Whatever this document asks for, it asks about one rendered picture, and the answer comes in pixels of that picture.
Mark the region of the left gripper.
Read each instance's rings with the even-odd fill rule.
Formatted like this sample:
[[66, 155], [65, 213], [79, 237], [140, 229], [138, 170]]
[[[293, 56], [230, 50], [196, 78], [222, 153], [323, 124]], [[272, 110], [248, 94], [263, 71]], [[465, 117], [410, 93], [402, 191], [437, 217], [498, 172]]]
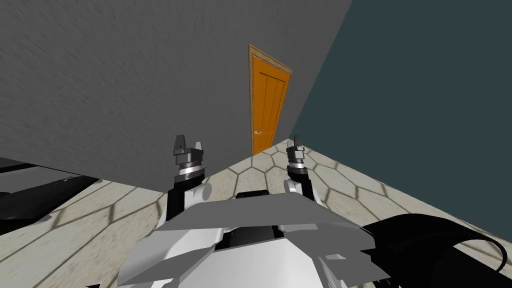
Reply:
[[197, 141], [194, 148], [186, 147], [185, 136], [183, 134], [179, 134], [175, 137], [173, 155], [176, 159], [176, 165], [184, 165], [191, 162], [202, 162], [204, 155], [202, 142]]

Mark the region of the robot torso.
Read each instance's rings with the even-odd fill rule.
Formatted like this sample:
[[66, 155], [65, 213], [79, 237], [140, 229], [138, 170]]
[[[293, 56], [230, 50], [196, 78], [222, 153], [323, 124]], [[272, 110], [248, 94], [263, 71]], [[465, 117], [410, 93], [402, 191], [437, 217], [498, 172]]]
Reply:
[[350, 288], [388, 278], [361, 226], [296, 193], [197, 203], [139, 242], [132, 288]]

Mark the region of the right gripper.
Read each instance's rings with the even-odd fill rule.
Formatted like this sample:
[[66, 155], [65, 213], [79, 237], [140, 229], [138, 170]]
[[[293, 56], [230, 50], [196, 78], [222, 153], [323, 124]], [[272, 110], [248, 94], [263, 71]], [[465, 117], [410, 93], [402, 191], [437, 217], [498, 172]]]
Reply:
[[304, 146], [301, 143], [300, 136], [295, 135], [293, 138], [293, 146], [286, 148], [287, 161], [289, 162], [303, 162], [304, 161]]

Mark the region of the orange door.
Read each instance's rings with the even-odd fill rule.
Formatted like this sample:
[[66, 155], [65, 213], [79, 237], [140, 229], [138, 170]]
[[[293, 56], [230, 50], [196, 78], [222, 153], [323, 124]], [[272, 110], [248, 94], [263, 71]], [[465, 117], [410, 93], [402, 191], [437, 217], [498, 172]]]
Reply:
[[292, 73], [252, 57], [252, 154], [269, 149], [280, 120]]

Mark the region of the black and grey furniture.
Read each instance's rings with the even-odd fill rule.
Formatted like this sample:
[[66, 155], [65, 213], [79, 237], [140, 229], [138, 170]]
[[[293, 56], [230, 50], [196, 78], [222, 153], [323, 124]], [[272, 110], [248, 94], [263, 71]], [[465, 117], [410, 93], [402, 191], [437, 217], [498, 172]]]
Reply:
[[0, 236], [43, 222], [98, 178], [0, 157]]

